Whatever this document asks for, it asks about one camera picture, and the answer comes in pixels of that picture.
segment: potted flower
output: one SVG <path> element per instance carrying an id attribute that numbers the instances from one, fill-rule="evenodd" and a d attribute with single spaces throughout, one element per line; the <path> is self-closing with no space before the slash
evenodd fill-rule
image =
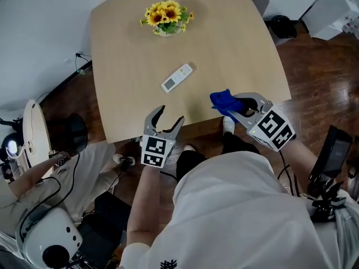
<path id="1" fill-rule="evenodd" d="M 187 7 L 181 7 L 174 0 L 165 0 L 152 4 L 146 9 L 146 19 L 140 20 L 141 26 L 148 24 L 155 29 L 153 33 L 162 37 L 176 35 L 186 31 L 186 24 L 194 19 L 193 12 L 187 13 Z"/>

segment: white shoe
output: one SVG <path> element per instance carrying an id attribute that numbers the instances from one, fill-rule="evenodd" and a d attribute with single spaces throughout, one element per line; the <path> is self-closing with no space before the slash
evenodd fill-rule
<path id="1" fill-rule="evenodd" d="M 223 117 L 223 135 L 226 132 L 230 132 L 232 134 L 234 134 L 234 121 L 227 116 Z"/>
<path id="2" fill-rule="evenodd" d="M 130 165 L 135 165 L 136 164 L 136 160 L 134 157 L 132 156 L 127 156 L 127 157 L 124 157 L 123 155 L 119 155 L 119 154 L 115 154 L 113 157 L 112 157 L 113 161 L 117 164 L 120 164 L 121 160 L 122 159 L 129 159 L 130 160 Z"/>
<path id="3" fill-rule="evenodd" d="M 184 151 L 189 150 L 189 151 L 196 151 L 195 148 L 191 145 L 185 145 L 185 148 L 183 149 Z"/>

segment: wooden table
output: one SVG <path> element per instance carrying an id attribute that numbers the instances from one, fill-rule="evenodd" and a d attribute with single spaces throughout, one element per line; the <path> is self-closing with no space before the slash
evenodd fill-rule
<path id="1" fill-rule="evenodd" d="M 34 100 L 29 100 L 26 104 L 22 130 L 24 132 L 24 147 L 30 165 L 34 166 L 48 160 L 51 150 L 49 133 L 43 111 Z M 43 178 L 49 177 L 52 173 L 53 168 L 49 169 Z"/>
<path id="2" fill-rule="evenodd" d="M 158 130 L 180 116 L 192 124 L 220 116 L 209 95 L 230 89 L 290 99 L 282 63 L 252 0 L 176 0 L 193 11 L 187 31 L 159 37 L 140 26 L 161 0 L 107 0 L 91 15 L 91 51 L 101 119 L 108 142 L 141 136 L 145 117 L 166 105 Z M 185 63 L 194 72 L 166 94 L 161 83 Z"/>

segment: white remote control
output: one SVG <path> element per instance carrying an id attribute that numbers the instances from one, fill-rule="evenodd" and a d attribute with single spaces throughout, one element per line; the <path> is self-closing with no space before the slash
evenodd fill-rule
<path id="1" fill-rule="evenodd" d="M 187 78 L 193 69 L 189 64 L 184 64 L 181 68 L 176 70 L 168 79 L 166 79 L 161 87 L 165 92 L 172 91 L 175 87 L 177 87 L 185 78 Z"/>

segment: flower pot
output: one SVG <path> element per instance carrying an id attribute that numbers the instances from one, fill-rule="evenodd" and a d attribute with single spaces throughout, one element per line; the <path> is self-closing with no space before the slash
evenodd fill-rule
<path id="1" fill-rule="evenodd" d="M 178 26 L 178 29 L 177 29 L 177 31 L 175 32 L 175 33 L 166 33 L 166 32 L 164 32 L 160 27 L 156 27 L 156 29 L 158 30 L 158 35 L 159 36 L 161 36 L 161 37 L 170 37 L 170 36 L 174 36 L 174 35 L 177 35 L 177 34 L 179 34 L 180 32 L 182 32 L 182 25 L 183 25 L 183 23 L 182 22 L 178 22 L 177 24 L 176 24 L 176 26 Z"/>

